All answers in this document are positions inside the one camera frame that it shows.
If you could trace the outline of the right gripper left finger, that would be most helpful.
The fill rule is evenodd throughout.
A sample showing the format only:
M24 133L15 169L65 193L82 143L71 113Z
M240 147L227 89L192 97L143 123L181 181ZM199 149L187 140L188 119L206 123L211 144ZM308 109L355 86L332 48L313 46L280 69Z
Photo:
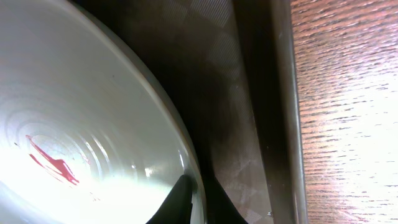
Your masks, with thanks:
M158 211L147 224L190 224L193 187L188 175L181 175Z

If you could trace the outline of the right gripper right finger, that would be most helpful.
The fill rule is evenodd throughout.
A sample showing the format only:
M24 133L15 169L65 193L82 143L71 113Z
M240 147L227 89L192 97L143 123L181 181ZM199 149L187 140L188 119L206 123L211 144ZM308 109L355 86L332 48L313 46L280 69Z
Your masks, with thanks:
M205 178L205 195L209 224L248 224L216 178Z

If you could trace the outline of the grey-white plate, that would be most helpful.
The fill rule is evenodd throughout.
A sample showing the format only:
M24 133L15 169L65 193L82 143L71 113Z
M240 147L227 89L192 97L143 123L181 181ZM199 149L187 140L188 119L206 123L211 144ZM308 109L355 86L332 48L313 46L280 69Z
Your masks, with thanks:
M1 222L146 223L197 159L140 58L68 1L1 2Z

